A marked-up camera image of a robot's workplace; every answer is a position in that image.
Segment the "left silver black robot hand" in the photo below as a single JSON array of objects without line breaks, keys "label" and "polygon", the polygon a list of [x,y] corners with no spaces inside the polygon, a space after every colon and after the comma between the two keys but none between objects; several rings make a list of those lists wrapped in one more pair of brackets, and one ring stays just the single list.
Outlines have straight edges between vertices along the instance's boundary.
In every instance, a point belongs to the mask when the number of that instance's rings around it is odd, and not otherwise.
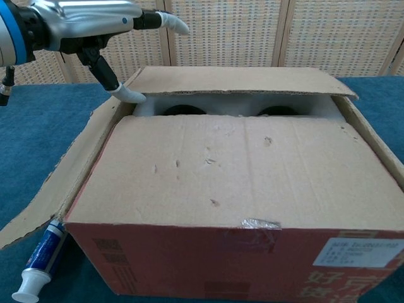
[{"label": "left silver black robot hand", "polygon": [[126,88],[100,54],[109,39],[132,30],[168,28],[179,35],[190,32],[176,15],[143,9],[132,0],[32,0],[29,8],[49,31],[48,50],[77,55],[105,91],[129,104],[143,103],[146,97]]}]

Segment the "red cardboard box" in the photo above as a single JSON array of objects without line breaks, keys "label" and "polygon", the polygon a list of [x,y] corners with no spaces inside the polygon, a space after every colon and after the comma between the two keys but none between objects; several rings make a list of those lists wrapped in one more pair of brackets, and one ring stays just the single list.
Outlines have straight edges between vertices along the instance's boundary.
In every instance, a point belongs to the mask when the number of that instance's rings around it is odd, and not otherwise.
[{"label": "red cardboard box", "polygon": [[148,66],[124,86],[146,100],[329,95],[343,119],[138,117],[112,97],[0,249],[57,219],[115,294],[187,299],[355,303],[404,265],[404,164],[342,82],[314,68]]}]

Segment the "blue felt table cover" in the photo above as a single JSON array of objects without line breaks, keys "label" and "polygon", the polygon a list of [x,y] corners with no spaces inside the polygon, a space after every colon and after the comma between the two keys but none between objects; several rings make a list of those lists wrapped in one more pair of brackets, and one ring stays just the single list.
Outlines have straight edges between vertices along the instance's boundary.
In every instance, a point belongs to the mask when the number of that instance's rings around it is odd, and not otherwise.
[{"label": "blue felt table cover", "polygon": [[[356,107],[404,163],[404,76],[344,78]],[[0,107],[0,229],[27,207],[90,114],[108,99],[97,84],[18,85]],[[39,303],[240,303],[115,295],[74,241],[68,241]]]}]

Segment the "black cylinder part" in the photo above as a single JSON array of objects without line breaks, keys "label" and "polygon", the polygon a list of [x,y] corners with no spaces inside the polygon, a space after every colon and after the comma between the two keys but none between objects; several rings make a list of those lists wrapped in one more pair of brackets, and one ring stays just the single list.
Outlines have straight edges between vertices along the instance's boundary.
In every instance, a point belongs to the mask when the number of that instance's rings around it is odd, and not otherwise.
[{"label": "black cylinder part", "polygon": [[175,105],[168,108],[163,112],[163,116],[177,116],[177,115],[205,115],[206,112],[200,108],[192,105]]},{"label": "black cylinder part", "polygon": [[261,110],[258,116],[296,116],[299,113],[291,107],[288,106],[272,106]]}]

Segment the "woven wooden folding screen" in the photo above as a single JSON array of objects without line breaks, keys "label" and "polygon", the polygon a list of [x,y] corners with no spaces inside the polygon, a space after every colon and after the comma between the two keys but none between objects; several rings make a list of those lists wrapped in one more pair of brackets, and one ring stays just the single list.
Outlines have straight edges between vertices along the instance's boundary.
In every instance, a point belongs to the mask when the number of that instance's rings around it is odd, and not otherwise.
[{"label": "woven wooden folding screen", "polygon": [[102,55],[121,81],[143,66],[312,67],[381,76],[404,42],[404,0],[135,0],[183,19],[112,38]]}]

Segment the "white foam insert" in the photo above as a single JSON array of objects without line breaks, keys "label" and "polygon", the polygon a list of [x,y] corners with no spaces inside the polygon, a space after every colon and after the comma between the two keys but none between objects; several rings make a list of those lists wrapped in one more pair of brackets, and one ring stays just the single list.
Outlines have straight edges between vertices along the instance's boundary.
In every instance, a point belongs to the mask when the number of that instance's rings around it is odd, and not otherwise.
[{"label": "white foam insert", "polygon": [[275,93],[196,93],[192,95],[148,95],[139,104],[134,116],[162,116],[175,105],[192,105],[208,115],[259,117],[258,113],[272,106],[288,106],[296,110],[296,116],[320,117],[342,120],[342,114],[329,95],[299,95]]}]

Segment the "blue white toothpaste tube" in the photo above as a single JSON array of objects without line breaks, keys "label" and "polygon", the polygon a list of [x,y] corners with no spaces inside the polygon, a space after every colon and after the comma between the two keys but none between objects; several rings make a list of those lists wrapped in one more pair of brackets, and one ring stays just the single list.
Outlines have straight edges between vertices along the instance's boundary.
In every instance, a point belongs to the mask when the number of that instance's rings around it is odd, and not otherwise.
[{"label": "blue white toothpaste tube", "polygon": [[19,289],[11,295],[19,303],[37,303],[39,293],[54,276],[68,233],[59,220],[51,220],[21,272]]}]

